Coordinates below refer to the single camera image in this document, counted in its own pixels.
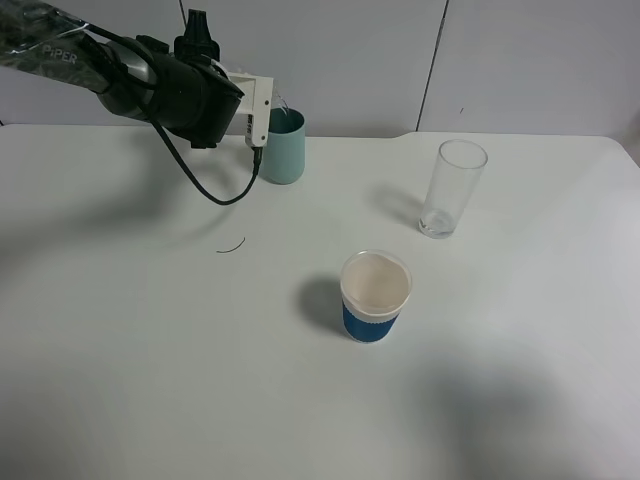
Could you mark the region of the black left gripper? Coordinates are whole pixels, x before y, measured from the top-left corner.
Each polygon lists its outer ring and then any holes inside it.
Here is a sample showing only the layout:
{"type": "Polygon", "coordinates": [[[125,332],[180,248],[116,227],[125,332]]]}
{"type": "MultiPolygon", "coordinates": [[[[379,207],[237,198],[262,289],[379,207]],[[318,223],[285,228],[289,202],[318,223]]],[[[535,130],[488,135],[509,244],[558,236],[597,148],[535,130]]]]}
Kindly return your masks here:
{"type": "Polygon", "coordinates": [[[206,12],[190,9],[183,36],[169,45],[146,36],[159,69],[159,86],[146,108],[149,120],[190,142],[193,148],[214,148],[222,140],[244,93],[213,65],[220,47],[212,40],[206,12]]]}

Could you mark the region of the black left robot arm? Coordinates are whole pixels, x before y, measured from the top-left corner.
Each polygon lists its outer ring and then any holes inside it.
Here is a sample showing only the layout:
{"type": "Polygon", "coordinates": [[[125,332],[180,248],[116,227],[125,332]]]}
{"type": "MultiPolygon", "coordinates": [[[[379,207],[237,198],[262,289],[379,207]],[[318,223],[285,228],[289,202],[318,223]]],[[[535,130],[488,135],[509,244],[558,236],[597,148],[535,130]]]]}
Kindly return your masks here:
{"type": "Polygon", "coordinates": [[[43,1],[1,4],[2,65],[89,90],[110,113],[158,125],[195,148],[222,139],[244,96],[218,66],[206,14],[168,45],[122,37],[43,1]]]}

